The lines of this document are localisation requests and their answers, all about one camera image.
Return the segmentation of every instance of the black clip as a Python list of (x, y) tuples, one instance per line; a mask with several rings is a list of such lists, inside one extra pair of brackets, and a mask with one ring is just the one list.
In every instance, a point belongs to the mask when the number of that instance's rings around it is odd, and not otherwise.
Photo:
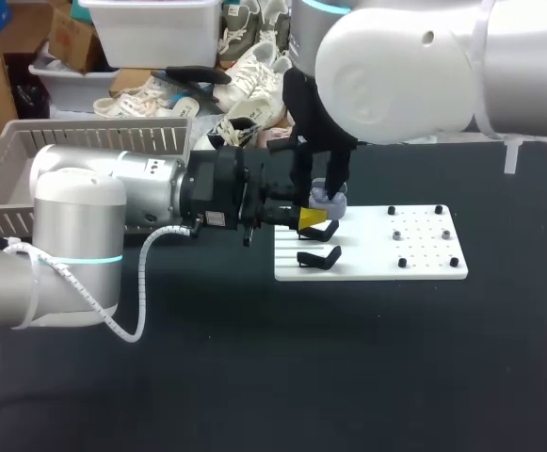
[(336, 261), (342, 256), (342, 248), (335, 247), (328, 257), (316, 256), (309, 252), (298, 252), (296, 257), (299, 266), (306, 266), (309, 268), (319, 268), (321, 270), (329, 270), (334, 266)]
[(329, 242), (333, 235), (336, 234), (336, 231), (338, 231), (339, 226), (340, 222), (335, 219), (325, 231), (316, 228), (304, 228), (298, 231), (299, 239), (305, 237), (310, 240), (316, 240), (317, 242)]

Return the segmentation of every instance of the black table surface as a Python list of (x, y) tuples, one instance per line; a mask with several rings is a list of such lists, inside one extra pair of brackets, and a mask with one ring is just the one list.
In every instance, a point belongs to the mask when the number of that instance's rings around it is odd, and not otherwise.
[[(515, 176), (504, 161), (495, 143), (352, 159), (353, 205), (450, 206), (465, 281), (276, 282), (270, 229), (250, 249), (160, 239), (138, 344), (103, 325), (3, 331), (0, 451), (547, 451), (547, 145), (524, 145)], [(130, 242), (117, 319), (133, 331)]]

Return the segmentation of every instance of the white breadboard plate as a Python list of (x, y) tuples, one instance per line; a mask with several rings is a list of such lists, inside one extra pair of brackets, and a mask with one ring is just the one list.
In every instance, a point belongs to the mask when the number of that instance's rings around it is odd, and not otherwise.
[[(444, 205), (396, 205), (395, 215), (388, 206), (348, 207), (340, 227), (327, 243), (298, 239), (287, 227), (275, 228), (275, 279), (278, 281), (394, 281), (463, 280), (468, 267), (461, 251), (451, 212)], [(325, 229), (327, 223), (317, 225)], [(401, 233), (393, 239), (394, 231)], [(448, 231), (450, 238), (442, 238)], [(342, 256), (330, 270), (301, 267), (300, 251), (327, 256), (340, 245)], [(452, 258), (457, 267), (451, 267)], [(398, 261), (407, 259), (401, 268)]]

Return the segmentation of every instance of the white storage bin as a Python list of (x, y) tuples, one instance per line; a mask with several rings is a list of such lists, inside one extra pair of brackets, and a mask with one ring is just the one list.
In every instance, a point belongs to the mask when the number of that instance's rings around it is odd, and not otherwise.
[(115, 68), (214, 67), (220, 0), (79, 0)]
[(45, 69), (49, 59), (38, 58), (28, 66), (37, 75), (58, 110), (93, 112), (97, 99), (110, 97), (109, 89), (119, 71), (113, 73), (86, 73), (50, 71)]

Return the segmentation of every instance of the yellow object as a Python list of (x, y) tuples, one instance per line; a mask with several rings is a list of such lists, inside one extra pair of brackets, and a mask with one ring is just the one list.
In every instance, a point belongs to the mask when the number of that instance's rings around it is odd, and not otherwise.
[(328, 219), (328, 211), (318, 209), (300, 209), (300, 220), (298, 221), (298, 230), (302, 231), (305, 228), (310, 228), (315, 224), (323, 223)]

